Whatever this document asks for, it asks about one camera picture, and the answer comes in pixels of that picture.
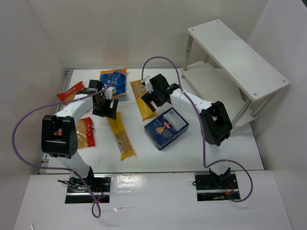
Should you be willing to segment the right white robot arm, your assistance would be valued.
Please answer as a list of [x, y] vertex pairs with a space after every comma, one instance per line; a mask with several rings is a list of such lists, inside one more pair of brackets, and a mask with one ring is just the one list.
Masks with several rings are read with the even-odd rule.
[[228, 153], [225, 141], [230, 137], [233, 126], [224, 104], [203, 100], [187, 92], [181, 84], [169, 84], [162, 74], [152, 78], [147, 76], [141, 80], [141, 84], [146, 89], [141, 99], [152, 112], [168, 103], [185, 109], [199, 119], [203, 145], [208, 144], [213, 157], [213, 162], [208, 165], [204, 163], [204, 167], [209, 169], [211, 182], [219, 187], [231, 172], [226, 167]]

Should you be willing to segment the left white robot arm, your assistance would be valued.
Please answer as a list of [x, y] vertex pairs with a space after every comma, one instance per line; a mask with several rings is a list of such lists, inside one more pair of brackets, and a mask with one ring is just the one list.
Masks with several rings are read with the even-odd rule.
[[105, 86], [98, 80], [90, 80], [89, 87], [77, 91], [73, 102], [68, 103], [54, 115], [46, 115], [42, 120], [42, 151], [71, 169], [71, 181], [80, 184], [82, 180], [93, 188], [101, 181], [94, 177], [93, 169], [79, 155], [77, 123], [89, 110], [100, 117], [116, 119], [118, 100], [112, 96], [113, 86]]

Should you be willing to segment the blue orange pasta bag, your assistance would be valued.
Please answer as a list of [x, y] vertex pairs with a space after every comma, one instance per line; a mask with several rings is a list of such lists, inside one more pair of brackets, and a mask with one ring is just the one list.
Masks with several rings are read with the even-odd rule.
[[116, 88], [113, 98], [126, 94], [127, 69], [111, 69], [100, 71], [100, 81], [104, 86], [108, 86], [118, 79], [112, 86]]

